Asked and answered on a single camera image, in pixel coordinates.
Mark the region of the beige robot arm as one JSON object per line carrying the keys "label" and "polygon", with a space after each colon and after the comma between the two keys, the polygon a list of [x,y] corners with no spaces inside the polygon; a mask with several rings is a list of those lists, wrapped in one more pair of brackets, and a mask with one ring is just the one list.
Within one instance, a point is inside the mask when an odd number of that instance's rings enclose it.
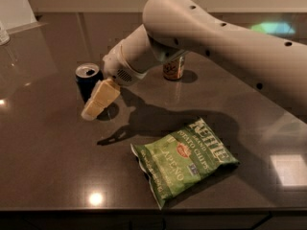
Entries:
{"label": "beige robot arm", "polygon": [[188,52],[209,58],[307,122],[307,46],[223,22],[192,0],[148,0],[142,25],[104,56],[105,79],[94,87],[82,117],[96,119],[122,86]]}

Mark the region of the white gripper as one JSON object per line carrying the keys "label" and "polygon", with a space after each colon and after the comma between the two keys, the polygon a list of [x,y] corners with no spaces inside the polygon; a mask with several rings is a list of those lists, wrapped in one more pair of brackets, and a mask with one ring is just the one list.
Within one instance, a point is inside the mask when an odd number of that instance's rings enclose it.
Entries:
{"label": "white gripper", "polygon": [[96,119],[119,97],[119,85],[133,85],[146,76],[148,70],[143,57],[147,49],[145,42],[123,39],[103,57],[103,73],[110,79],[96,83],[82,111],[85,120]]}

